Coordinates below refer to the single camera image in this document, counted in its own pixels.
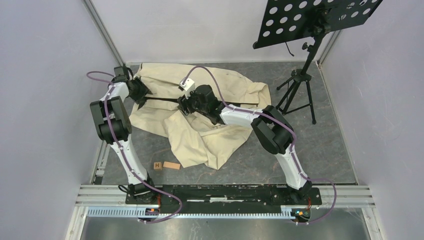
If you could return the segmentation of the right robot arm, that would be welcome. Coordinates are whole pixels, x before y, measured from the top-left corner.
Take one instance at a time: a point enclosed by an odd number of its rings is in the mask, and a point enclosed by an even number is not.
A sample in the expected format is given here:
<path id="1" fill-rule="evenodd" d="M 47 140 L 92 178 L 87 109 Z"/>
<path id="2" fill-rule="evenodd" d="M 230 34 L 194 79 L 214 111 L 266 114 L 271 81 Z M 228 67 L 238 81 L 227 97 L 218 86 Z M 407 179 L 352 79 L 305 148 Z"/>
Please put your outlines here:
<path id="1" fill-rule="evenodd" d="M 289 199 L 302 204 L 309 198 L 312 182 L 301 167 L 295 151 L 293 127 L 271 105 L 264 109 L 243 108 L 218 100 L 210 85 L 194 87 L 180 83 L 183 96 L 177 99 L 178 109 L 189 115 L 199 113 L 214 125 L 235 125 L 253 130 L 261 146 L 279 162 L 289 189 Z"/>

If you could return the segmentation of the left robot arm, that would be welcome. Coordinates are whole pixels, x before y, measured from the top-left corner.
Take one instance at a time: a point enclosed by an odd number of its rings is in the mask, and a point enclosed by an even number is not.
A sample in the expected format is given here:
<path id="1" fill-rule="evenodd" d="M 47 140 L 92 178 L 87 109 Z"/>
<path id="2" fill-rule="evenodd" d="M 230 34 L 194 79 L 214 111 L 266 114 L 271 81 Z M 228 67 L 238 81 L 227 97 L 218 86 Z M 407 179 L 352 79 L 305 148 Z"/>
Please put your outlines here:
<path id="1" fill-rule="evenodd" d="M 127 186 L 118 186 L 126 193 L 126 203 L 151 204 L 157 200 L 158 193 L 132 143 L 132 124 L 124 106 L 126 98 L 140 103 L 150 90 L 125 65 L 115 67 L 110 77 L 105 95 L 89 105 L 94 126 L 98 137 L 116 153 L 126 173 Z"/>

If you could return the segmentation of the cream zip-up jacket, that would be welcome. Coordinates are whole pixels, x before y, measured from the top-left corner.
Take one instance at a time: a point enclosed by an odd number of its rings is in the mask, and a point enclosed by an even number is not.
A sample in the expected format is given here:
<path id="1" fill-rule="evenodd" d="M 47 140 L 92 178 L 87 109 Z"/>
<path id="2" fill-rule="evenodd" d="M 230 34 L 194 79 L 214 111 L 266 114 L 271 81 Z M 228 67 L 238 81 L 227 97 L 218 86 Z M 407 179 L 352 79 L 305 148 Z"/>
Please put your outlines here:
<path id="1" fill-rule="evenodd" d="M 200 113 L 184 115 L 175 99 L 183 95 L 179 83 L 191 78 L 196 86 L 209 85 L 219 100 L 240 104 L 243 108 L 264 109 L 269 106 L 269 86 L 253 82 L 237 71 L 188 64 L 142 63 L 136 76 L 150 89 L 143 106 L 135 104 L 129 117 L 138 129 L 166 137 L 171 151 L 187 168 L 204 164 L 221 168 L 249 138 L 252 130 L 237 125 L 213 124 Z"/>

